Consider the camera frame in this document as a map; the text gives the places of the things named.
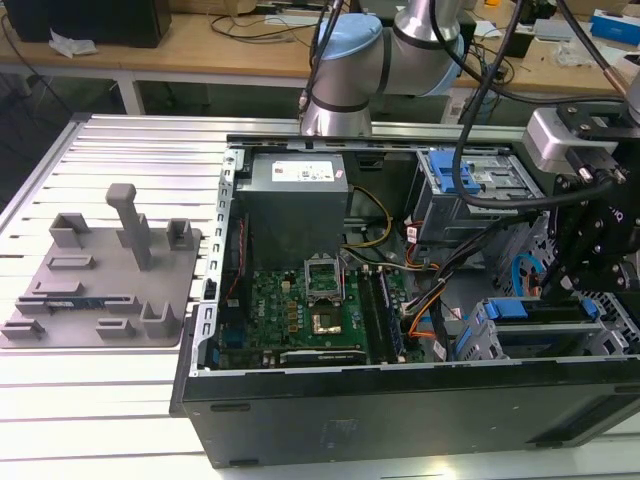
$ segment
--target yellow wire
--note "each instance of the yellow wire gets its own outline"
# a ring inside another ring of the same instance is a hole
[[[353,190],[360,190],[362,193],[364,193],[367,197],[369,197],[371,200],[373,200],[373,202],[378,205],[380,207],[380,209],[384,212],[384,216],[387,218],[387,229],[384,231],[384,234],[382,234],[382,236],[377,239],[377,240],[371,240],[370,242],[364,242],[364,243],[353,243],[353,244],[344,244],[342,245],[343,247],[346,248],[368,248],[368,247],[375,247],[377,245],[380,245],[382,242],[384,242],[389,235],[391,234],[391,229],[393,228],[393,218],[391,218],[391,214],[389,213],[389,211],[384,208],[384,205],[382,205],[382,202],[380,200],[378,200],[375,195],[373,195],[373,193],[371,193],[369,190],[363,188],[363,187],[358,187],[355,186],[353,187]]]

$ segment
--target ram slot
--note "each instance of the ram slot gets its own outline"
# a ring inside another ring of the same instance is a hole
[[[388,325],[388,312],[379,274],[373,278],[367,272],[358,274],[358,292],[371,363],[392,363],[396,361],[395,350]]]

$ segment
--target blue cap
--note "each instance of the blue cap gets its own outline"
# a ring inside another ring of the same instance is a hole
[[[326,29],[327,20],[320,25],[318,43],[324,38]],[[322,59],[337,60],[338,58],[358,53],[375,42],[381,34],[382,23],[374,15],[365,15],[363,13],[340,15]]]

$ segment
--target sticker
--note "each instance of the sticker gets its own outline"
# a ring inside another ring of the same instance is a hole
[[[418,229],[416,227],[407,228],[407,240],[409,243],[418,243]]]
[[[73,302],[47,302],[47,307],[73,308]]]
[[[473,179],[477,182],[477,183],[483,183],[483,182],[491,182],[492,178],[491,178],[491,174],[487,173],[487,172],[477,172],[473,174]]]
[[[274,182],[333,182],[331,162],[273,162]]]
[[[446,321],[454,321],[454,320],[462,320],[462,310],[460,310],[459,308],[452,308],[451,312],[449,312],[451,315],[449,315],[448,317],[445,318],[445,322]]]
[[[443,362],[447,360],[447,351],[437,340],[433,342],[433,353],[435,353]]]

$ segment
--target blue box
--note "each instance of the blue box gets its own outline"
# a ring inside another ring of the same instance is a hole
[[[595,37],[607,38],[633,46],[640,44],[640,19],[623,15],[613,17],[604,10],[596,10],[591,17],[591,33]]]

